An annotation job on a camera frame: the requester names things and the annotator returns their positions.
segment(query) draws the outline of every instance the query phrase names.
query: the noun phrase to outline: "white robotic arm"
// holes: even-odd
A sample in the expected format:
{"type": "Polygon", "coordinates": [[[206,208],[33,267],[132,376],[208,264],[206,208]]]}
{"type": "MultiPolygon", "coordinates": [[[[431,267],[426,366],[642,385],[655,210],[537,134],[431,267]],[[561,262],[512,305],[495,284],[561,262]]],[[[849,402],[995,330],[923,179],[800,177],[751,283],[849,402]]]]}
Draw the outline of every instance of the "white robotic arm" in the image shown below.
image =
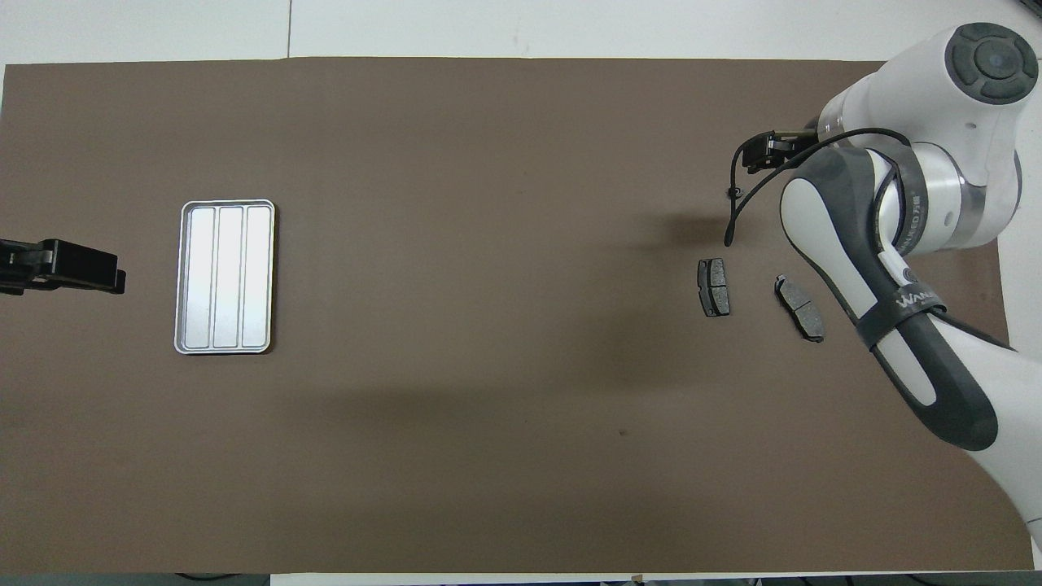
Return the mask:
{"type": "Polygon", "coordinates": [[[990,242],[1020,197],[1017,119],[1038,77],[1015,32],[976,23],[909,49],[836,96],[821,148],[782,198],[792,245],[935,435],[966,449],[1042,543],[1042,364],[957,322],[903,255],[990,242]]]}

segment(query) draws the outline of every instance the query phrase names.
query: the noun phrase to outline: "cable strap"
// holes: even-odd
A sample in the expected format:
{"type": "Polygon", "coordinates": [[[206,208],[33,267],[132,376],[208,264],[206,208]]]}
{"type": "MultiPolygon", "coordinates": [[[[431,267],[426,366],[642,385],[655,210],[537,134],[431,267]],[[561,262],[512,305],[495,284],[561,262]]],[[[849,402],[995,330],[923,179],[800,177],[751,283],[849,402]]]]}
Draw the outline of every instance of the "cable strap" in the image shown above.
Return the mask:
{"type": "Polygon", "coordinates": [[[871,349],[905,319],[938,307],[946,311],[944,301],[928,285],[911,283],[876,301],[858,321],[858,335],[871,349]]]}

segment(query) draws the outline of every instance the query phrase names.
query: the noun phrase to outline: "circular button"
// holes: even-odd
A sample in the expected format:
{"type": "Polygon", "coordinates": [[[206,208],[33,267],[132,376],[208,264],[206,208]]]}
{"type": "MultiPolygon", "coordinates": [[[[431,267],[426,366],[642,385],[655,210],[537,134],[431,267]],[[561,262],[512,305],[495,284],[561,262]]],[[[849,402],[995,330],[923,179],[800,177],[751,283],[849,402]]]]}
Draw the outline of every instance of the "circular button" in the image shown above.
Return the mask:
{"type": "Polygon", "coordinates": [[[1023,66],[1020,52],[999,41],[985,41],[973,53],[981,73],[992,79],[1012,77],[1023,66]]]}

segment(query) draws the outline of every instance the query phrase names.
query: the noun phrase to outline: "brown mat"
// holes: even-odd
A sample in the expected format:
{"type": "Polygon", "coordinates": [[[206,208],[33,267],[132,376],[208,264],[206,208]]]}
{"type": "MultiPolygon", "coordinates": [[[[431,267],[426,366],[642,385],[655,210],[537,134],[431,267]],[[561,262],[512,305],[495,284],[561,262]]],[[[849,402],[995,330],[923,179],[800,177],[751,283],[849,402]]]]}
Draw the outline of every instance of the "brown mat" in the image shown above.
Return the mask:
{"type": "MultiPolygon", "coordinates": [[[[735,146],[877,64],[13,66],[0,234],[127,293],[0,296],[0,571],[1027,568],[735,146]],[[279,206],[275,346],[172,345],[192,199],[279,206]],[[702,316],[722,255],[734,315],[702,316]],[[773,297],[785,272],[827,339],[773,297]]],[[[1004,336],[993,246],[915,263],[1004,336]]]]}

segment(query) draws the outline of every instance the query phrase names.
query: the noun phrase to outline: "silver rectangular tray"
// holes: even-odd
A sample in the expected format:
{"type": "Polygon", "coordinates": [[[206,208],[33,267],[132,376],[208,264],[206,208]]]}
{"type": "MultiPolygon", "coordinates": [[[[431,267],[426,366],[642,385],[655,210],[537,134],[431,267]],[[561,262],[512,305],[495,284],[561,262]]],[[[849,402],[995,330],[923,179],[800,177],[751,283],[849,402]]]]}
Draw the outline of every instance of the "silver rectangular tray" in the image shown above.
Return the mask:
{"type": "Polygon", "coordinates": [[[181,209],[174,347],[260,353],[271,344],[275,205],[190,201],[181,209]]]}

